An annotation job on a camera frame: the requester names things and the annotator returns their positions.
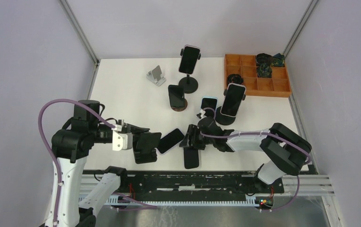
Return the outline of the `black phone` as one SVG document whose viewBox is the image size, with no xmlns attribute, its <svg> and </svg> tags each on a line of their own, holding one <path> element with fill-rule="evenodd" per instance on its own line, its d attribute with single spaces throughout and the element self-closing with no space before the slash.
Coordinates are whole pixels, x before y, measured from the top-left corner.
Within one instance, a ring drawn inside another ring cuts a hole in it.
<svg viewBox="0 0 361 227">
<path fill-rule="evenodd" d="M 199 167 L 199 152 L 194 148 L 184 148 L 184 167 L 193 169 Z"/>
</svg>

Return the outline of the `purple case phone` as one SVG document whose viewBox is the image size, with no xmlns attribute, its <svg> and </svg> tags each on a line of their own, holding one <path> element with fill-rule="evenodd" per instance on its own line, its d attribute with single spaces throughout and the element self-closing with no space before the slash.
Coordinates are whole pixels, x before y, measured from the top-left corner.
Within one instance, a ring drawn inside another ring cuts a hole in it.
<svg viewBox="0 0 361 227">
<path fill-rule="evenodd" d="M 179 128 L 172 130 L 160 139 L 157 151 L 161 155 L 167 153 L 169 150 L 177 146 L 184 137 L 185 135 Z"/>
</svg>

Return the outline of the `black folding phone stand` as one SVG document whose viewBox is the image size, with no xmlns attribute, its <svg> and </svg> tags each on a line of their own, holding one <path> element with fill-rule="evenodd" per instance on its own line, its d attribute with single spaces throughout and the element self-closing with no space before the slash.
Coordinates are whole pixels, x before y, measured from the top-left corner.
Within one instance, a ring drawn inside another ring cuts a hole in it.
<svg viewBox="0 0 361 227">
<path fill-rule="evenodd" d="M 160 132 L 147 132 L 141 134 L 139 140 L 133 147 L 134 160 L 136 164 L 153 163 L 157 161 L 156 148 L 162 134 Z"/>
</svg>

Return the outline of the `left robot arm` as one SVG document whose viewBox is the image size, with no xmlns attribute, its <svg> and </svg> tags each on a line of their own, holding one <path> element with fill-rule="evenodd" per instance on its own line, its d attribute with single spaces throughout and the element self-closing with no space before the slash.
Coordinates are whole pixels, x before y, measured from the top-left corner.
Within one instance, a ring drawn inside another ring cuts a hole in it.
<svg viewBox="0 0 361 227">
<path fill-rule="evenodd" d="M 102 117 L 105 108 L 95 100 L 70 100 L 74 113 L 48 142 L 43 132 L 43 114 L 38 115 L 38 129 L 52 158 L 54 167 L 51 204 L 44 222 L 46 227 L 93 227 L 107 199 L 129 186 L 123 167 L 109 166 L 92 191 L 80 200 L 81 180 L 87 157 L 96 143 L 112 144 L 114 151 L 133 150 L 136 155 L 146 152 L 156 158 L 155 149 L 160 133 L 117 120 L 111 124 Z"/>
</svg>

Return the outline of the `silver folding phone stand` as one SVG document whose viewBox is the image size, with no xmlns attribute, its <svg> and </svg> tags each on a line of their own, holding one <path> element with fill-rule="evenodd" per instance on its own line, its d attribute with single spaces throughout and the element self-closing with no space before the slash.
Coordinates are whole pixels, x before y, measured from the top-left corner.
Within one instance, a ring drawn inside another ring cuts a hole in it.
<svg viewBox="0 0 361 227">
<path fill-rule="evenodd" d="M 166 82 L 166 78 L 164 77 L 161 67 L 159 65 L 149 71 L 146 74 L 146 78 L 158 87 Z"/>
</svg>

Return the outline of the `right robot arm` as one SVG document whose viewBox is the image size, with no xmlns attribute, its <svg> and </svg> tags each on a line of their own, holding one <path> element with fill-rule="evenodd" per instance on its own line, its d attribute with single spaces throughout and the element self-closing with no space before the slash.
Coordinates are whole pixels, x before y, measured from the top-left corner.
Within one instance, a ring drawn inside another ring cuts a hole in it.
<svg viewBox="0 0 361 227">
<path fill-rule="evenodd" d="M 212 145 L 221 152 L 261 151 L 269 161 L 256 172 L 253 187 L 259 193 L 267 192 L 279 178 L 298 176 L 302 167 L 312 161 L 312 146 L 301 136 L 281 123 L 260 131 L 222 129 L 212 117 L 202 118 L 189 125 L 181 148 L 204 150 Z"/>
</svg>

